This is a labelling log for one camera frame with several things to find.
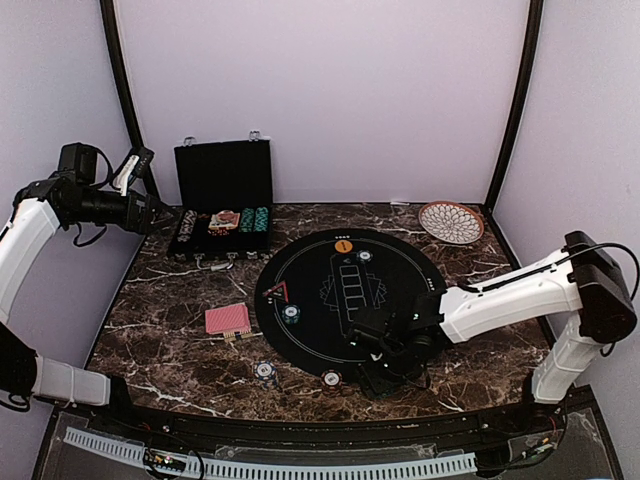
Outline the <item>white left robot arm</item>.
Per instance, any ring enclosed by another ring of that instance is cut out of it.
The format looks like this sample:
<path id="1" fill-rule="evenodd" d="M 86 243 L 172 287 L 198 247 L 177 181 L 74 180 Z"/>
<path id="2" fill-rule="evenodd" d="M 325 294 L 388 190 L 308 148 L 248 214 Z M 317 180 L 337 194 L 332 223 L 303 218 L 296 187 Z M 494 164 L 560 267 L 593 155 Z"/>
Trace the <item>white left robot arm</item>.
<path id="1" fill-rule="evenodd" d="M 119 398 L 122 383 L 79 366 L 72 348 L 54 359 L 60 340 L 71 328 L 88 329 L 70 319 L 74 302 L 83 313 L 95 312 L 82 286 L 91 274 L 72 266 L 63 243 L 75 227 L 114 227 L 148 235 L 169 225 L 177 210 L 148 193 L 79 185 L 67 176 L 37 180 L 19 190 L 9 221 L 1 229 L 1 390 L 6 403 L 24 409 L 31 398 L 61 404 L 103 407 L 101 417 L 120 436 L 141 427 L 140 412 Z M 50 334 L 52 340 L 45 336 Z"/>

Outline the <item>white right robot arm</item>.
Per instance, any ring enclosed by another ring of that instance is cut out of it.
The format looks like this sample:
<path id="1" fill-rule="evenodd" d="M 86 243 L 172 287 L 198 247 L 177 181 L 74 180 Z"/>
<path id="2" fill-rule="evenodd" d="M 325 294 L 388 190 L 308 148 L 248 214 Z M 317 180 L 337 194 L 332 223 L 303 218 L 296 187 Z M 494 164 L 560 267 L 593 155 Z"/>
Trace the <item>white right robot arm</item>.
<path id="1" fill-rule="evenodd" d="M 416 247 L 370 229 L 306 235 L 261 271 L 254 311 L 268 343 L 327 388 L 354 382 L 371 398 L 416 382 L 444 350 L 535 317 L 565 313 L 566 327 L 510 413 L 534 432 L 600 349 L 638 319 L 606 244 L 574 231 L 542 260 L 495 279 L 448 285 Z"/>

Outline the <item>green chip stack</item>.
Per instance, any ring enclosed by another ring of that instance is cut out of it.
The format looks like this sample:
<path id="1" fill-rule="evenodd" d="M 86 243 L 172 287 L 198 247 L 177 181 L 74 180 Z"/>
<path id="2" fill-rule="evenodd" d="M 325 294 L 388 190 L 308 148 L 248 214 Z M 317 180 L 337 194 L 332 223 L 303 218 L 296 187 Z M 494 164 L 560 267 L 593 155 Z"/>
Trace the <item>green chip stack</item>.
<path id="1" fill-rule="evenodd" d="M 301 309 L 295 304 L 288 304 L 281 310 L 281 319 L 286 325 L 295 325 L 301 318 Z"/>
<path id="2" fill-rule="evenodd" d="M 357 259 L 361 263 L 368 263 L 373 259 L 373 254 L 368 250 L 361 250 L 357 254 Z"/>

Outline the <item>brown poker chip stack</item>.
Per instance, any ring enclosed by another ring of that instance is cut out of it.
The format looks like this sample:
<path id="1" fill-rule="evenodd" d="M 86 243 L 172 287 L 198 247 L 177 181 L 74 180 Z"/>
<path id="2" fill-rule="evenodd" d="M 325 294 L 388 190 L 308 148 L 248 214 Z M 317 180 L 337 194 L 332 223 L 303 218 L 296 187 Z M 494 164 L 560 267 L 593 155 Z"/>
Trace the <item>brown poker chip stack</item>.
<path id="1" fill-rule="evenodd" d="M 322 373 L 321 381 L 326 389 L 338 389 L 342 386 L 342 375 L 335 370 L 327 370 Z"/>

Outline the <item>orange round blind button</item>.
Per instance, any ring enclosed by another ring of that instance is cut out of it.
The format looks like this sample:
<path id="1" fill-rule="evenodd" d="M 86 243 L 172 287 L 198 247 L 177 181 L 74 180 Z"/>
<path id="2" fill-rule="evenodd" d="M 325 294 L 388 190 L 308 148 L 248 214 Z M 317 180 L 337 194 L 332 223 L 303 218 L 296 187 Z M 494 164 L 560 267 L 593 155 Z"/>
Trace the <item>orange round blind button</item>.
<path id="1" fill-rule="evenodd" d="M 347 239 L 339 239 L 335 242 L 334 248 L 340 254 L 347 254 L 353 250 L 353 244 Z"/>

